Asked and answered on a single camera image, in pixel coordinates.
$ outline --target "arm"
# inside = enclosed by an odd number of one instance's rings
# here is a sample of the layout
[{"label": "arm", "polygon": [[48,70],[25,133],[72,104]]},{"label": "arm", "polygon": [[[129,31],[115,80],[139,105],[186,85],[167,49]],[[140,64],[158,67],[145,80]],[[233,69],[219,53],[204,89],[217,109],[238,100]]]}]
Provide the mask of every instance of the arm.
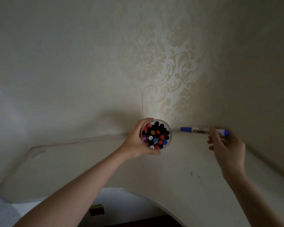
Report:
[{"label": "arm", "polygon": [[101,189],[125,160],[142,154],[161,154],[159,150],[145,147],[139,137],[142,126],[152,119],[139,121],[117,150],[34,207],[14,227],[78,226]]},{"label": "arm", "polygon": [[252,227],[284,226],[283,221],[254,188],[245,174],[245,144],[241,139],[232,131],[230,131],[229,137],[221,138],[216,129],[211,129],[208,143],[213,144],[209,149],[214,151],[223,177],[233,190],[250,225]]}]

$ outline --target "hand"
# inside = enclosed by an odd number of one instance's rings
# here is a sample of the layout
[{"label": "hand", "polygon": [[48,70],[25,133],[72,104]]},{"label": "hand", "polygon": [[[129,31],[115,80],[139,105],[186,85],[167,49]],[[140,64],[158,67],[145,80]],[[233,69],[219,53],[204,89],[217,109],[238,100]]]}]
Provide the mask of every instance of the hand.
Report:
[{"label": "hand", "polygon": [[126,159],[135,158],[142,154],[160,155],[159,150],[146,147],[139,137],[142,127],[150,120],[153,120],[153,118],[140,120],[116,152],[122,153]]},{"label": "hand", "polygon": [[210,130],[209,140],[207,141],[207,143],[213,144],[209,149],[214,151],[216,160],[222,169],[223,177],[229,180],[245,176],[245,144],[230,129],[216,128],[227,129],[230,132],[228,137],[220,137],[218,131],[213,128]]}]

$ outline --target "marker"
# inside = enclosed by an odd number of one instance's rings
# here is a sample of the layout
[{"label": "marker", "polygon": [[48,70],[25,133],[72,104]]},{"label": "marker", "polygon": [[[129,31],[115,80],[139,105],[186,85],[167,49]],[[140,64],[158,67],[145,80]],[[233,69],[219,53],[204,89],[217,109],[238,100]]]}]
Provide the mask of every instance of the marker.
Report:
[{"label": "marker", "polygon": [[[193,132],[193,133],[209,134],[208,128],[200,129],[200,128],[197,128],[197,127],[181,127],[180,131],[190,132],[190,133]],[[229,130],[217,129],[217,131],[223,137],[229,136]]]}]

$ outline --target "dark floor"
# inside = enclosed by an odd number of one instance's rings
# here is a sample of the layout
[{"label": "dark floor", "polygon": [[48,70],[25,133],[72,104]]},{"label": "dark floor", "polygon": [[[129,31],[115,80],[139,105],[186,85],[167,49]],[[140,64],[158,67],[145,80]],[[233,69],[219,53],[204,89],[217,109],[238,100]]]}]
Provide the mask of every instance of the dark floor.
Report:
[{"label": "dark floor", "polygon": [[119,225],[110,225],[110,227],[157,227],[157,226],[170,226],[170,227],[182,227],[175,219],[169,215],[154,217],[141,221],[134,221]]}]

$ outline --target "forearm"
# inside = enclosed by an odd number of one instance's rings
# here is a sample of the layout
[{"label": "forearm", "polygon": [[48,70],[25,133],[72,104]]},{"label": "forearm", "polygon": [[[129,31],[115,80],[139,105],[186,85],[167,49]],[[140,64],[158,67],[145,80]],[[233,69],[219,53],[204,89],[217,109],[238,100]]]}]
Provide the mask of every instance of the forearm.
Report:
[{"label": "forearm", "polygon": [[282,227],[284,223],[261,194],[254,188],[246,175],[229,178],[227,182],[238,199],[252,227]]},{"label": "forearm", "polygon": [[15,227],[77,226],[125,159],[121,152],[113,152],[32,209]]}]

